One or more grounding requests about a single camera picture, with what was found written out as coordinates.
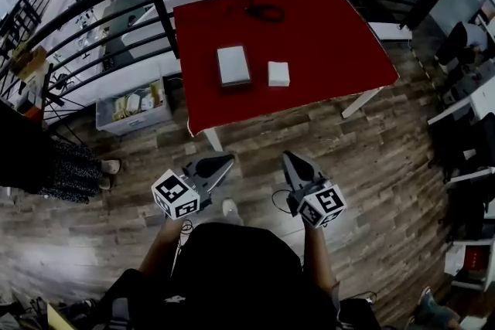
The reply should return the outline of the red tablecloth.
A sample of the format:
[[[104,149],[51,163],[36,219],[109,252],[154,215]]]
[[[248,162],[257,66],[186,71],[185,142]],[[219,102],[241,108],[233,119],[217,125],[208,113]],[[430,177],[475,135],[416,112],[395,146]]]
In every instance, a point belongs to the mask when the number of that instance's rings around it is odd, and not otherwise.
[[[281,22],[246,13],[250,0],[202,0],[174,9],[189,129],[244,121],[392,85],[398,73],[347,0],[255,0],[281,7]],[[222,87],[217,49],[243,46],[251,84]],[[290,85],[268,85],[268,62],[287,62]]]

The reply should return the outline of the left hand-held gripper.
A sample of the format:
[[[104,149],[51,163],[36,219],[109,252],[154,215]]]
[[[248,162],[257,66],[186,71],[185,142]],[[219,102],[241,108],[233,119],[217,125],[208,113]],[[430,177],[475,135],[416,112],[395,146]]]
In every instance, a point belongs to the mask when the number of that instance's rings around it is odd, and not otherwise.
[[[201,212],[211,204],[210,190],[234,165],[230,153],[209,153],[195,158],[181,172],[167,170],[151,187],[155,203],[170,219]]]

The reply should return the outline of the clear plastic storage bin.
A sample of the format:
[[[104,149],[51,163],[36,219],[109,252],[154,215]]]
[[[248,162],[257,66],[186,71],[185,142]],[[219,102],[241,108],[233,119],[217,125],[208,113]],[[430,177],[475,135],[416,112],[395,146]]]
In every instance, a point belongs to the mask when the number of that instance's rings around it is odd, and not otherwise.
[[[171,121],[172,113],[162,79],[96,102],[96,128],[110,134],[120,136]]]

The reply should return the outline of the black office chair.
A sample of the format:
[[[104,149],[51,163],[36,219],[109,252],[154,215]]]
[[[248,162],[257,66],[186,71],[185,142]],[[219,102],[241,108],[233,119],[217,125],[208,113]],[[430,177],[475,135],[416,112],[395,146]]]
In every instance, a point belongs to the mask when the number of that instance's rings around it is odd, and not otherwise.
[[[454,59],[459,64],[472,63],[479,51],[486,49],[486,34],[478,26],[468,22],[458,22],[437,50],[434,59],[442,70]]]
[[[495,168],[495,114],[472,122],[466,114],[455,119],[451,114],[430,126],[434,157],[428,163],[442,168],[448,204],[440,224],[450,226],[446,241],[462,237],[479,240],[483,218],[495,200],[495,172],[455,182],[454,176]]]

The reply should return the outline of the black tripod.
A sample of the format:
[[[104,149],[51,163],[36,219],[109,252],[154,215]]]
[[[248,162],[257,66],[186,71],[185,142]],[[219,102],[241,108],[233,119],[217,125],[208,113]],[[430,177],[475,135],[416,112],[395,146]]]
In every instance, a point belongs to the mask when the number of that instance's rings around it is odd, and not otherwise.
[[[73,141],[71,141],[69,138],[66,138],[65,136],[62,136],[58,131],[57,128],[60,125],[63,125],[72,136],[76,138],[76,142],[80,145],[86,146],[86,144],[75,134],[75,132],[70,128],[69,124],[67,123],[67,120],[64,117],[69,116],[72,117],[79,112],[85,112],[85,110],[96,100],[90,100],[87,104],[80,104],[79,102],[76,102],[75,100],[71,100],[68,95],[72,94],[73,92],[76,92],[86,86],[89,85],[94,85],[96,81],[99,81],[103,77],[107,75],[106,72],[101,72],[98,73],[94,76],[92,76],[89,79],[86,79],[82,81],[81,83],[77,84],[73,88],[61,92],[60,94],[54,94],[51,92],[52,89],[56,88],[56,85],[62,82],[65,82],[66,80],[69,79],[69,76],[66,78],[63,78],[60,81],[56,81],[54,85],[51,87],[50,86],[50,78],[53,74],[53,64],[51,63],[49,65],[48,71],[46,72],[46,75],[44,77],[43,81],[43,87],[41,90],[41,97],[42,97],[42,126],[46,128],[46,131],[52,135],[55,136],[58,139],[64,140],[70,144],[73,144]],[[49,108],[51,112],[55,115],[56,121],[55,124],[47,124],[46,122],[48,119],[45,118],[45,113],[48,112],[46,108]]]

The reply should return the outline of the person's white shoe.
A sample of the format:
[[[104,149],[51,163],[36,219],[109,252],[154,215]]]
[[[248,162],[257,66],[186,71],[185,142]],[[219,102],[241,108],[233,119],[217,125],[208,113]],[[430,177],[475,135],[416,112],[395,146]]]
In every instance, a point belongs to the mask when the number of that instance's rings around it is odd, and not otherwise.
[[[222,210],[223,210],[223,215],[224,215],[224,222],[231,224],[231,225],[237,225],[237,226],[243,226],[244,221],[239,215],[238,212],[238,207],[237,204],[235,203],[234,200],[232,199],[225,199],[222,202]]]

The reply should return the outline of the white desk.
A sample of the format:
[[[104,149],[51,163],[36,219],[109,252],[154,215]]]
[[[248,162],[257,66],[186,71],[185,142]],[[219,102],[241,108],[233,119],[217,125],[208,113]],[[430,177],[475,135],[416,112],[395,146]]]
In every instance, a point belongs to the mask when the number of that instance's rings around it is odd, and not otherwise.
[[[491,77],[467,97],[447,107],[443,112],[433,118],[430,118],[427,124],[428,126],[433,125],[437,121],[466,106],[469,106],[473,110],[473,114],[477,120],[483,119],[489,113],[495,114],[495,76]]]

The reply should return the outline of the person's left forearm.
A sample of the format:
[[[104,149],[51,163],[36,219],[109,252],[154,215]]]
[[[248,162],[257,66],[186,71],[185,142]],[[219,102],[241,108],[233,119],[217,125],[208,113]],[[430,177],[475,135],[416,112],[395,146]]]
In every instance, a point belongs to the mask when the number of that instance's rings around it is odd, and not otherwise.
[[[150,277],[170,277],[185,220],[166,218],[139,271]]]

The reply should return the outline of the cardboard box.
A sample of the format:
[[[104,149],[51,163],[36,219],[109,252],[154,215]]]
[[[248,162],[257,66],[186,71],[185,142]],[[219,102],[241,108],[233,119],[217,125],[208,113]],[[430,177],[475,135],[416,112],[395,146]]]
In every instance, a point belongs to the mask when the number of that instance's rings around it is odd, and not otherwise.
[[[27,49],[26,45],[21,43],[12,55],[10,71],[20,80],[26,80],[43,66],[46,54],[47,51],[43,46]]]

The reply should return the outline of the grey box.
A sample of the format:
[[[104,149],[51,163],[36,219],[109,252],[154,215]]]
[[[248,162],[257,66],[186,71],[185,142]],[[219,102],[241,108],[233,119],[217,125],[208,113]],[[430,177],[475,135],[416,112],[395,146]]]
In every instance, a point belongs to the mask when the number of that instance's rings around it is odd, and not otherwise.
[[[217,49],[217,68],[222,87],[251,84],[251,72],[243,46]]]

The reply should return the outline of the small white box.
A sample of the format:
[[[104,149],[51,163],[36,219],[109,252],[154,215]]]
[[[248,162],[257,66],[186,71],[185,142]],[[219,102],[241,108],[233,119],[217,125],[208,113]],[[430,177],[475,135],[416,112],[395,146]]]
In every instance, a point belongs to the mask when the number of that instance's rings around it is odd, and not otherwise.
[[[268,62],[268,85],[270,87],[288,87],[290,85],[287,62]]]

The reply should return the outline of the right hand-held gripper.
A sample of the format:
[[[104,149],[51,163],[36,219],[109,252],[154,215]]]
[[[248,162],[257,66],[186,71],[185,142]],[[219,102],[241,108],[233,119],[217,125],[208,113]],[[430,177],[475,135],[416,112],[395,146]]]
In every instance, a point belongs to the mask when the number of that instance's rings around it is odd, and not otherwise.
[[[312,228],[319,228],[347,209],[340,187],[325,179],[323,170],[311,158],[284,151],[282,161],[286,182],[297,190],[288,195],[292,216],[300,215]]]

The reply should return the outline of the person's right forearm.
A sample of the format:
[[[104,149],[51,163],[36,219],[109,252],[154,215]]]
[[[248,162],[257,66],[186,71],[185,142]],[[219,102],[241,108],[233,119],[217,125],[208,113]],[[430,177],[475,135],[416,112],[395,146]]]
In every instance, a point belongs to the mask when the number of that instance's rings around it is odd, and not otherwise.
[[[304,274],[327,294],[337,286],[336,276],[329,261],[324,233],[321,228],[305,227]]]

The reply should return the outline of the person's black shirt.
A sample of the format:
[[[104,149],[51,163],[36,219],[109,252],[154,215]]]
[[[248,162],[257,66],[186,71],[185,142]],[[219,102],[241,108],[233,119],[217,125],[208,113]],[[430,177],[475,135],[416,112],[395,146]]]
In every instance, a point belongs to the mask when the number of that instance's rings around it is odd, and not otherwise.
[[[90,330],[336,330],[332,298],[268,230],[201,224],[174,268],[126,270],[97,304]]]

